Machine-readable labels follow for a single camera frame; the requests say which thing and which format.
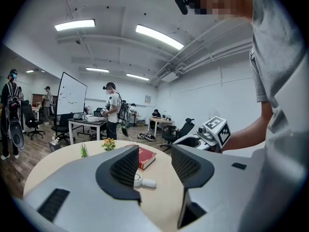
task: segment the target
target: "trash can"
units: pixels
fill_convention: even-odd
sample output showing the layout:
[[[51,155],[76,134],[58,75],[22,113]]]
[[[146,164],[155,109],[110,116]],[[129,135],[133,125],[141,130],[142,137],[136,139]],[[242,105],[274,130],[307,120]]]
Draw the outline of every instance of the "trash can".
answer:
[[[51,152],[54,152],[54,151],[56,151],[56,150],[61,149],[61,144],[52,145],[52,142],[51,142],[51,141],[48,142],[48,144],[49,144],[49,147],[50,147],[50,151],[51,151]]]

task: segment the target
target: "round table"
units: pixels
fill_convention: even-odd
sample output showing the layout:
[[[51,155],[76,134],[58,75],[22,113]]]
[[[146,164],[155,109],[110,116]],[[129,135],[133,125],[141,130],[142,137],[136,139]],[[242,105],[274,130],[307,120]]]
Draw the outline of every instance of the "round table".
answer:
[[[105,152],[102,141],[86,142],[89,156]],[[115,141],[116,149],[132,144],[129,141]],[[162,231],[176,231],[183,201],[183,185],[171,165],[171,157],[148,145],[135,143],[156,153],[156,159],[145,170],[138,169],[143,178],[157,182],[156,189],[136,188],[141,195],[140,208]],[[81,159],[81,144],[74,144],[57,150],[43,158],[31,171],[24,188],[24,196],[53,172],[65,164]]]

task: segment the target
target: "sneaker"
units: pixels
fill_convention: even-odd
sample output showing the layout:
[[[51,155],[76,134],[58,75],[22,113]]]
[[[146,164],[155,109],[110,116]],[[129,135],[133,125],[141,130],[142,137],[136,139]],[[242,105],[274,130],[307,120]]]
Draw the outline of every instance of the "sneaker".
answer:
[[[1,160],[5,160],[5,159],[7,159],[7,158],[9,158],[11,155],[10,154],[8,154],[8,156],[4,156],[4,155],[1,155]]]

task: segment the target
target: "office chair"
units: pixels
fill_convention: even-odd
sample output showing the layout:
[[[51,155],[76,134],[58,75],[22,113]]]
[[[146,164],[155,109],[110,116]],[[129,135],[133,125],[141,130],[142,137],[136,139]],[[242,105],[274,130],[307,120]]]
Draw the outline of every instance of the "office chair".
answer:
[[[102,110],[102,108],[97,108],[94,112],[93,112],[93,116],[95,117],[99,117],[100,111]],[[91,135],[91,141],[97,140],[97,128],[95,127],[90,127],[90,129],[93,131],[96,131],[95,135]],[[104,124],[100,127],[100,131],[105,131],[107,129],[107,124]],[[100,139],[103,140],[103,137],[107,137],[106,134],[100,135]]]
[[[185,121],[186,123],[184,126],[181,128],[181,130],[175,130],[176,126],[164,126],[163,127],[163,132],[162,132],[162,137],[167,141],[167,144],[161,144],[160,147],[162,146],[167,147],[163,152],[167,151],[168,149],[171,148],[173,142],[175,142],[177,139],[185,136],[188,134],[192,128],[194,127],[194,124],[192,123],[194,119],[193,118],[187,118]]]
[[[73,116],[74,114],[61,115],[59,125],[57,125],[57,130],[56,130],[57,119],[54,118],[54,126],[52,126],[53,131],[61,133],[60,135],[57,136],[59,138],[59,141],[64,140],[67,142],[68,145],[70,145],[70,143],[68,142],[68,139],[70,138],[70,136],[68,135],[69,133],[68,119],[73,118]]]
[[[22,106],[22,111],[23,111],[24,116],[25,116],[25,124],[30,129],[34,128],[34,131],[27,132],[27,136],[31,135],[30,139],[33,140],[33,136],[36,135],[36,137],[38,137],[38,134],[39,134],[43,139],[43,135],[41,134],[41,132],[44,133],[44,135],[45,135],[45,131],[37,130],[37,129],[38,129],[38,125],[41,125],[41,124],[44,123],[44,120],[43,119],[36,120],[35,117],[34,117],[31,105],[29,105],[29,104],[24,105],[24,104],[27,104],[27,103],[26,102],[23,103],[23,106]]]

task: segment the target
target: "mesh panel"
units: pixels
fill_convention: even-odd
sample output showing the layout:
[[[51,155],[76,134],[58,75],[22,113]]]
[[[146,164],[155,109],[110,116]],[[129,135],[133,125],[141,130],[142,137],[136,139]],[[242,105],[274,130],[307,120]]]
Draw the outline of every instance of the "mesh panel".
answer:
[[[199,162],[174,148],[172,148],[172,166],[182,183],[201,169]]]
[[[134,177],[139,165],[139,151],[134,150],[111,166],[111,176],[120,184],[134,187]]]

